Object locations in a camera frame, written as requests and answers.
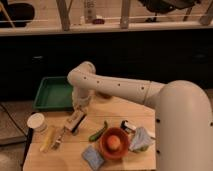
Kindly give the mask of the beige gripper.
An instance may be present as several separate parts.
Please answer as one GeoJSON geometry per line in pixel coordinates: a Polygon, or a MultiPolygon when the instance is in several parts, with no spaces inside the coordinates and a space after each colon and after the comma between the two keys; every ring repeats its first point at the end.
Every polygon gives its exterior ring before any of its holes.
{"type": "Polygon", "coordinates": [[[77,135],[79,133],[78,125],[85,118],[85,116],[86,114],[81,110],[74,111],[65,121],[65,124],[61,129],[61,135],[64,135],[68,130],[70,130],[72,135],[77,135]]]}

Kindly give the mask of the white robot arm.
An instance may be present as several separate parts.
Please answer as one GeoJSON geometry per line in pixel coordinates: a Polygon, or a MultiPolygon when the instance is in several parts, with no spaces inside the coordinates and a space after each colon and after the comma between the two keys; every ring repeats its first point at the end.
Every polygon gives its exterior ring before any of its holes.
{"type": "Polygon", "coordinates": [[[155,110],[156,171],[213,171],[213,108],[198,85],[100,76],[89,61],[67,81],[75,106],[86,105],[94,90],[155,110]]]}

